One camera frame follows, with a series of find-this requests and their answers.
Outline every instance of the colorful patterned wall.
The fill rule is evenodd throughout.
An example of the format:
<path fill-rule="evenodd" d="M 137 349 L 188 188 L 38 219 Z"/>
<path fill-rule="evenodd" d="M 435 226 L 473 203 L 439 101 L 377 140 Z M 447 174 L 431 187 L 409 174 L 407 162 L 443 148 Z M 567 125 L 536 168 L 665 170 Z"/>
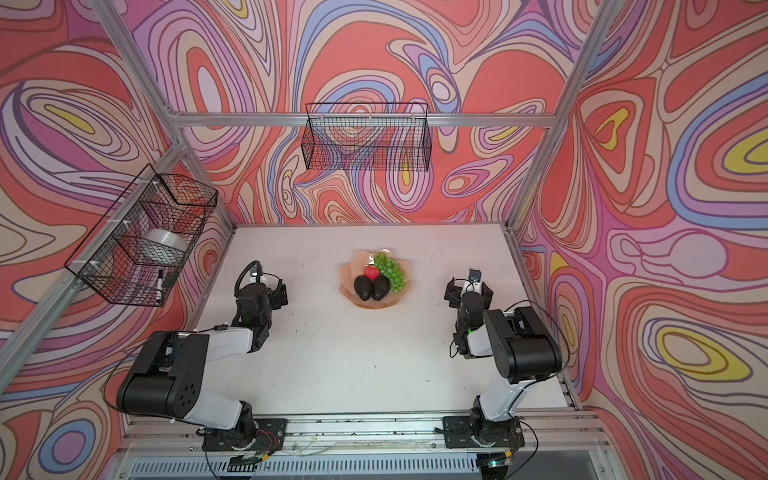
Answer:
<path fill-rule="evenodd" d="M 135 2 L 123 19 L 173 109 L 311 101 L 551 112 L 590 2 Z M 506 219 L 541 129 L 433 129 L 428 174 L 305 172 L 299 128 L 188 129 L 238 223 Z"/>
<path fill-rule="evenodd" d="M 768 478 L 768 3 L 628 3 L 515 232 L 631 478 Z"/>
<path fill-rule="evenodd" d="M 86 4 L 0 5 L 3 342 L 127 182 L 169 145 Z M 222 247 L 215 217 L 162 309 L 81 292 L 0 396 L 0 478 L 96 478 L 124 430 L 101 401 L 106 372 L 148 332 L 185 325 Z"/>

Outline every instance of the fruit bowl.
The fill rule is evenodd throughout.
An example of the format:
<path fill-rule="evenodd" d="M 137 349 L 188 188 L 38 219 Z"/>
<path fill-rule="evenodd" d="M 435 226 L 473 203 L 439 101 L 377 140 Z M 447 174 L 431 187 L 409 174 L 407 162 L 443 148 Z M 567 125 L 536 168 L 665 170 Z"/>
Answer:
<path fill-rule="evenodd" d="M 389 252 L 388 250 L 382 251 L 385 252 L 388 257 L 395 258 L 392 255 L 392 252 Z M 368 310 L 378 310 L 395 305 L 411 290 L 413 283 L 410 280 L 410 264 L 404 260 L 397 260 L 397 265 L 400 267 L 400 271 L 402 271 L 402 274 L 406 279 L 402 289 L 398 293 L 390 290 L 389 293 L 387 293 L 387 295 L 379 301 L 376 301 L 373 298 L 368 300 L 360 299 L 358 294 L 355 292 L 355 278 L 363 275 L 366 266 L 373 265 L 373 256 L 375 254 L 376 252 L 371 253 L 366 252 L 365 250 L 360 250 L 351 262 L 342 265 L 339 269 L 339 277 L 341 279 L 341 286 L 339 287 L 339 291 L 341 294 L 358 307 Z"/>

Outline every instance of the black wire mesh basket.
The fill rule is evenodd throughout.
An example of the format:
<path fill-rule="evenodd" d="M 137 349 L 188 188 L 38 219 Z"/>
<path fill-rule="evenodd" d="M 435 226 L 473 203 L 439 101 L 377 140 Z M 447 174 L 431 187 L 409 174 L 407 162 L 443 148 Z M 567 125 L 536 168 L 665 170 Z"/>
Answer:
<path fill-rule="evenodd" d="M 428 111 L 421 102 L 306 104 L 306 169 L 428 171 Z"/>
<path fill-rule="evenodd" d="M 110 220 L 117 225 L 79 270 L 71 259 L 82 243 L 65 266 L 109 303 L 163 306 L 217 200 L 213 187 L 155 173 L 124 217 Z"/>

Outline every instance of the red fruit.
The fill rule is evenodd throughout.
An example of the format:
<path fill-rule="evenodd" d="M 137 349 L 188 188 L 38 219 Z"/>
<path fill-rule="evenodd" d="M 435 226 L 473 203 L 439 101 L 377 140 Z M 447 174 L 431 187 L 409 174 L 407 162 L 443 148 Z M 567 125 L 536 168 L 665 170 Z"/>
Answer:
<path fill-rule="evenodd" d="M 379 274 L 381 274 L 381 272 L 379 272 L 379 269 L 378 269 L 378 268 L 376 268 L 375 266 L 373 266 L 373 265 L 368 265 L 368 266 L 366 267 L 366 271 L 365 271 L 365 272 L 363 272 L 362 274 L 363 274 L 363 275 L 365 275 L 365 276 L 367 276 L 368 278 L 370 278 L 370 279 L 371 279 L 371 281 L 373 281 L 373 280 L 376 280 L 376 277 L 378 277 L 378 276 L 379 276 Z"/>

